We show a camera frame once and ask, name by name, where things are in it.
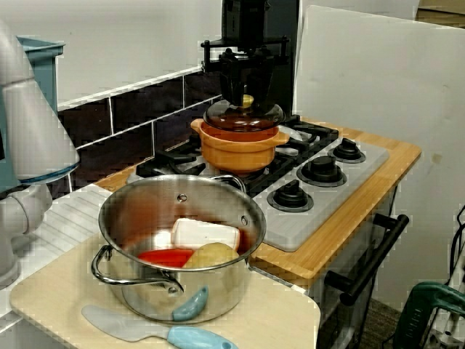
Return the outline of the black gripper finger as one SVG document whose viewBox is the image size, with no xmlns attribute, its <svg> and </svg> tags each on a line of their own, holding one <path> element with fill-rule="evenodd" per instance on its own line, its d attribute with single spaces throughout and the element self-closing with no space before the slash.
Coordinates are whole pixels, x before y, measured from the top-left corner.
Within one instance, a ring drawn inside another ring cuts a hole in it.
<svg viewBox="0 0 465 349">
<path fill-rule="evenodd" d="M 222 96 L 232 105 L 243 104 L 244 83 L 241 81 L 241 72 L 221 72 Z"/>
<path fill-rule="evenodd" d="M 273 106 L 274 100 L 269 96 L 273 71 L 255 70 L 250 74 L 250 95 L 260 106 Z"/>
</svg>

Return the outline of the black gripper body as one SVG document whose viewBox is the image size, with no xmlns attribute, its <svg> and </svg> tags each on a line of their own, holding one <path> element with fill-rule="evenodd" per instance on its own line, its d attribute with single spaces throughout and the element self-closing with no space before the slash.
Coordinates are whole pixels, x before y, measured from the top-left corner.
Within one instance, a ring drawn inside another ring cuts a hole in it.
<svg viewBox="0 0 465 349">
<path fill-rule="evenodd" d="M 221 39 L 205 40 L 202 69 L 205 72 L 240 71 L 286 65 L 286 36 L 266 37 L 268 1 L 223 1 Z"/>
</svg>

